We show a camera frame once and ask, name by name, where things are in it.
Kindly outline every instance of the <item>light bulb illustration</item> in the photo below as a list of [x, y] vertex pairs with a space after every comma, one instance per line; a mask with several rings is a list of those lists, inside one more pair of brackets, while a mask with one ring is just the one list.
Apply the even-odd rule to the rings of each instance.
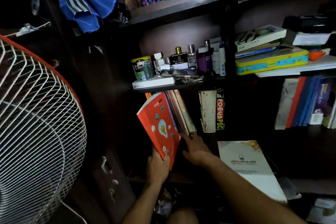
[[166, 122], [164, 120], [160, 120], [158, 127], [159, 127], [160, 134], [165, 136], [165, 138], [168, 138]]

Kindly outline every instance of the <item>red fan rim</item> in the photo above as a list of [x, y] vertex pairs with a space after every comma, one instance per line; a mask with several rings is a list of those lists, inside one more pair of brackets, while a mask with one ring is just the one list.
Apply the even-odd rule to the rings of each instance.
[[61, 76], [61, 74], [59, 72], [56, 71], [56, 69], [54, 69], [51, 65], [49, 65], [47, 62], [45, 62], [43, 59], [41, 59], [39, 56], [37, 56], [36, 54], [32, 53], [30, 50], [24, 48], [23, 46], [15, 43], [14, 41], [12, 41], [11, 39], [7, 38], [6, 36], [0, 35], [0, 39], [3, 40], [4, 42], [14, 46], [15, 48], [18, 48], [19, 50], [29, 54], [31, 57], [33, 57], [36, 61], [42, 63], [44, 66], [48, 67], [53, 73], [55, 73], [64, 83], [65, 85], [69, 88], [69, 90], [72, 92], [73, 96], [75, 97], [75, 99], [77, 100], [77, 103], [79, 105], [79, 108], [81, 109], [82, 114], [84, 115], [81, 103], [79, 101], [79, 98], [77, 97], [75, 91], [73, 90], [73, 88], [70, 86], [70, 84], [65, 80], [65, 78], [63, 76]]

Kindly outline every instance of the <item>yellow pencil box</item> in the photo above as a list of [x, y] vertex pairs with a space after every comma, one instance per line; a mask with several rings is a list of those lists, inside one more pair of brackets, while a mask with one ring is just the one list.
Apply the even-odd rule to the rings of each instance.
[[272, 69], [301, 66], [308, 62], [308, 51], [285, 48], [236, 60], [237, 74], [259, 73]]

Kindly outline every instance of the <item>electric fan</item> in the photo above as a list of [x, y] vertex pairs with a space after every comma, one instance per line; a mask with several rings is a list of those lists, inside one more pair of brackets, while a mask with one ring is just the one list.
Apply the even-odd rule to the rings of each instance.
[[86, 128], [64, 78], [0, 35], [0, 223], [45, 223], [74, 183]]

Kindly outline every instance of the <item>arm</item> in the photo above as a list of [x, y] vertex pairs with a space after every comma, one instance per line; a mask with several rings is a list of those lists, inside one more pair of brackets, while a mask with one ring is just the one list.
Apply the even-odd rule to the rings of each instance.
[[197, 133], [192, 139], [181, 134], [188, 145], [184, 157], [204, 167], [225, 195], [239, 223], [306, 224], [296, 214], [274, 201], [214, 156]]
[[163, 161], [153, 147], [153, 154], [148, 158], [147, 184], [131, 211], [126, 215], [122, 224], [149, 224], [159, 196], [161, 186], [169, 174], [170, 156], [166, 151]]

